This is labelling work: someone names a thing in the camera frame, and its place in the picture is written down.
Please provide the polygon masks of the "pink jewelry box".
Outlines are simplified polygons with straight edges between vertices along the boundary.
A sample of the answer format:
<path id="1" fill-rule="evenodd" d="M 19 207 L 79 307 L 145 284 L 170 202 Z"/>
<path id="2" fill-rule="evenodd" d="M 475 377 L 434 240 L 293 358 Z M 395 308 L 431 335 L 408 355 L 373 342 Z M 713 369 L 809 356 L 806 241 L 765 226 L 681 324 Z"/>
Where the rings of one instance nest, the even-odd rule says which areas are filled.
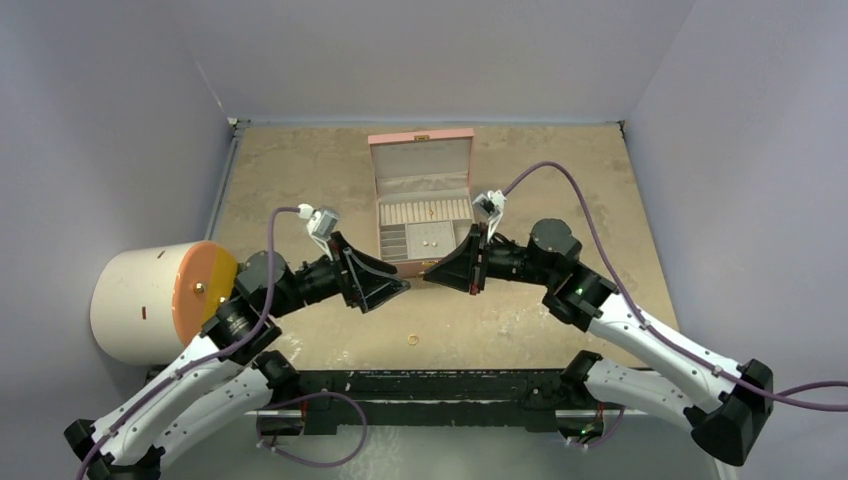
<path id="1" fill-rule="evenodd" d="M 471 128 L 368 137 L 379 258 L 416 277 L 451 253 L 474 221 Z"/>

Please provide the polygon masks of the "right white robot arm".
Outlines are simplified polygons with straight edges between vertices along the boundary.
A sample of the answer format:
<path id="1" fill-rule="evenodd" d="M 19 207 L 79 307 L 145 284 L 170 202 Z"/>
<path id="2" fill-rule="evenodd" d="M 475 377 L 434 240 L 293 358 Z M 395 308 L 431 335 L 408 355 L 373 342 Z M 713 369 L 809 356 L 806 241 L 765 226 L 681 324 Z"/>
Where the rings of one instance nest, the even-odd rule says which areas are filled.
<path id="1" fill-rule="evenodd" d="M 569 404 L 584 407 L 597 399 L 643 411 L 688 431 L 715 459 L 742 466 L 773 411 L 771 399 L 747 387 L 771 393 L 772 370 L 756 359 L 740 363 L 711 352 L 631 308 L 612 281 L 580 261 L 581 250 L 558 219 L 536 222 L 524 246 L 475 224 L 423 278 L 471 295 L 481 293 L 489 278 L 545 286 L 542 303 L 557 320 L 624 349 L 652 370 L 637 372 L 581 352 L 561 381 Z"/>

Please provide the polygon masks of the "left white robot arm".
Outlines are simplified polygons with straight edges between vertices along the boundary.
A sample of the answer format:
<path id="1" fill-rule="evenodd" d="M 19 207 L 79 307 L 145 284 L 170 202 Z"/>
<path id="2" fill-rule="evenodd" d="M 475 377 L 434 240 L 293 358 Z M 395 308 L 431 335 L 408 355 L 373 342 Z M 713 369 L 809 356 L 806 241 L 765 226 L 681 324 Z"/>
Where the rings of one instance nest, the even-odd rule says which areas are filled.
<path id="1" fill-rule="evenodd" d="M 185 350 L 130 400 L 97 420 L 78 419 L 64 436 L 79 479 L 157 479 L 177 441 L 199 420 L 238 416 L 297 399 L 300 374 L 269 346 L 276 319 L 339 295 L 368 313 L 409 290 L 396 267 L 353 248 L 341 233 L 320 240 L 323 255 L 290 270 L 272 249 L 252 255 L 234 289 Z"/>

